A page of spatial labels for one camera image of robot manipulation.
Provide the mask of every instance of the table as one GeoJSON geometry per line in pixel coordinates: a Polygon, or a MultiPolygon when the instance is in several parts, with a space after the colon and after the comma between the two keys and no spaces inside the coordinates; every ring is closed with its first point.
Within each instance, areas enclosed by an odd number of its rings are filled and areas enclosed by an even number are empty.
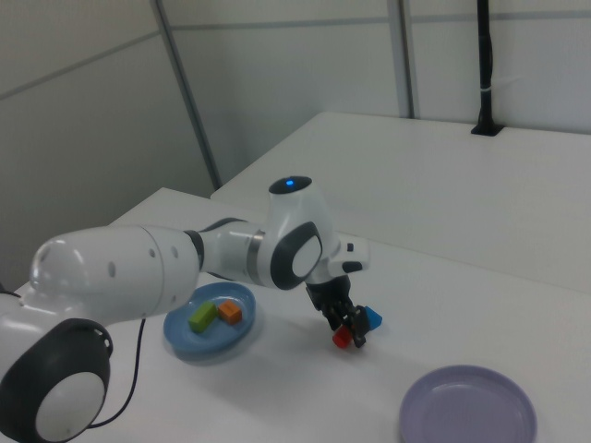
{"type": "MultiPolygon", "coordinates": [[[[229,216],[264,218],[161,189],[115,224],[201,229],[229,216]]],[[[280,292],[248,285],[258,303],[253,330],[216,359],[177,359],[163,337],[164,316],[149,318],[134,399],[119,419],[74,441],[402,443],[397,415],[404,394],[427,372],[454,364],[483,365],[514,379],[537,410],[537,443],[587,441],[591,297],[370,246],[371,267],[352,274],[352,297],[384,322],[361,350],[333,345],[302,286],[280,292]]],[[[202,275],[199,285],[214,281],[202,275]]],[[[138,325],[109,328],[115,352],[100,419],[127,396],[138,325]]]]}
{"type": "Polygon", "coordinates": [[[343,232],[591,293],[591,136],[472,126],[319,114],[211,198],[308,175],[343,232]]]}

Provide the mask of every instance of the blue block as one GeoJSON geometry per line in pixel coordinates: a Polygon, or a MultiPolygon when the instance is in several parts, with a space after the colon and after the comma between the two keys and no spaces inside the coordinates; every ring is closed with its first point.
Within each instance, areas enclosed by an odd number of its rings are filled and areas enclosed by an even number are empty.
{"type": "Polygon", "coordinates": [[[374,330],[379,325],[381,325],[381,315],[379,315],[376,311],[371,309],[369,306],[366,306],[366,313],[368,314],[368,319],[369,319],[369,330],[374,330]]]}

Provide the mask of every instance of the red block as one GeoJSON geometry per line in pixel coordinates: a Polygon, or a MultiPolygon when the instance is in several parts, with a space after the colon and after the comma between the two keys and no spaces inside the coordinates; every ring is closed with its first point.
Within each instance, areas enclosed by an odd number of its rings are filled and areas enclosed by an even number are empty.
{"type": "Polygon", "coordinates": [[[351,335],[351,332],[349,332],[349,329],[347,329],[345,326],[341,326],[339,329],[337,329],[332,336],[332,341],[334,344],[336,344],[341,349],[346,348],[352,339],[353,336],[351,335]]]}

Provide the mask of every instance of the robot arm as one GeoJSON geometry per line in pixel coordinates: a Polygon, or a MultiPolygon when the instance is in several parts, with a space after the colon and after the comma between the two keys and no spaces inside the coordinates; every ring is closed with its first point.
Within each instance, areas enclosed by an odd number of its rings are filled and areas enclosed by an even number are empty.
{"type": "Polygon", "coordinates": [[[34,257],[21,300],[0,297],[0,431],[22,443],[68,441],[103,406],[113,344],[104,326],[184,305],[200,272],[289,290],[307,284],[332,329],[357,347],[368,319],[348,273],[368,265],[367,241],[339,235],[309,178],[270,188],[262,225],[226,219],[200,231],[113,226],[69,233],[34,257]]]}

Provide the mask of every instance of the wall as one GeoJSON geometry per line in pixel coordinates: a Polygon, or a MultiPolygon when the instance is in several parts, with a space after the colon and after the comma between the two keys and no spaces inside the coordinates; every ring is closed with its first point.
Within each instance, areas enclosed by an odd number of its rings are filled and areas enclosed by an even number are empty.
{"type": "MultiPolygon", "coordinates": [[[[476,0],[405,0],[416,117],[475,123],[480,109],[476,0]]],[[[495,120],[591,133],[588,0],[490,0],[495,120]]]]}
{"type": "Polygon", "coordinates": [[[148,0],[0,2],[0,281],[162,186],[213,187],[148,0]]]}
{"type": "Polygon", "coordinates": [[[386,0],[163,0],[223,182],[323,111],[408,116],[386,0]]]}

